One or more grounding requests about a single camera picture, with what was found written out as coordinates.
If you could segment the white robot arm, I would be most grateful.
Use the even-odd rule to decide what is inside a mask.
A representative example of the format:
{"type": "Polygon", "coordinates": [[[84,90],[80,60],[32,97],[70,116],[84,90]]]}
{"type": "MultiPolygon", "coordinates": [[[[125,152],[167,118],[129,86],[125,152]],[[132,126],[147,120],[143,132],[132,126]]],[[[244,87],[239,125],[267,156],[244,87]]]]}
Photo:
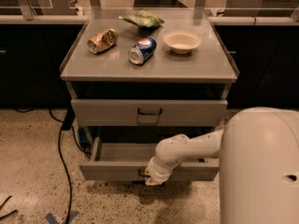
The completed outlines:
{"type": "Polygon", "coordinates": [[[163,184],[188,158],[220,160],[221,224],[299,224],[298,111],[253,107],[216,132],[164,139],[146,184],[163,184]]]}

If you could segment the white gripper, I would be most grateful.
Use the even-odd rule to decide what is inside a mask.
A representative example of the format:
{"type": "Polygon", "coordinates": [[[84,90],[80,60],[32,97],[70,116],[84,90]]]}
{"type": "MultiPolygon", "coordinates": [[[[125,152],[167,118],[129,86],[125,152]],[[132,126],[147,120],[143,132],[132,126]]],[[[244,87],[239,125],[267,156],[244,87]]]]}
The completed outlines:
{"type": "Polygon", "coordinates": [[[157,156],[149,160],[148,166],[145,169],[147,186],[160,186],[166,182],[173,170],[180,165],[179,161],[174,163],[165,163],[157,156]]]}

